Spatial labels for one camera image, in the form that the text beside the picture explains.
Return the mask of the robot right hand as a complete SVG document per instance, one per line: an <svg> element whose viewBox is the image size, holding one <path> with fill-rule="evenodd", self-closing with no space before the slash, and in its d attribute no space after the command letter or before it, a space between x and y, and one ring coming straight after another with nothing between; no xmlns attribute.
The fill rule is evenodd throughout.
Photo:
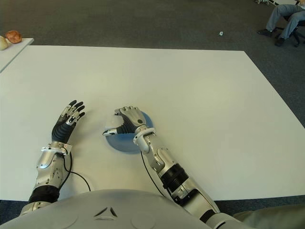
<svg viewBox="0 0 305 229"><path fill-rule="evenodd" d="M103 136L117 134L134 134L139 127L147 127L146 119L138 107L124 106L115 110L115 115L121 116L123 124L103 132Z"/></svg>

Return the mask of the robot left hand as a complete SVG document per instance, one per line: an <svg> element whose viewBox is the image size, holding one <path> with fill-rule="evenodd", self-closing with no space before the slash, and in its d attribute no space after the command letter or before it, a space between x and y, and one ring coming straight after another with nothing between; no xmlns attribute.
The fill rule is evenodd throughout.
<svg viewBox="0 0 305 229"><path fill-rule="evenodd" d="M77 122L85 115L84 108L83 102L77 102L76 100L70 102L64 108L53 127L51 140L67 143Z"/></svg>

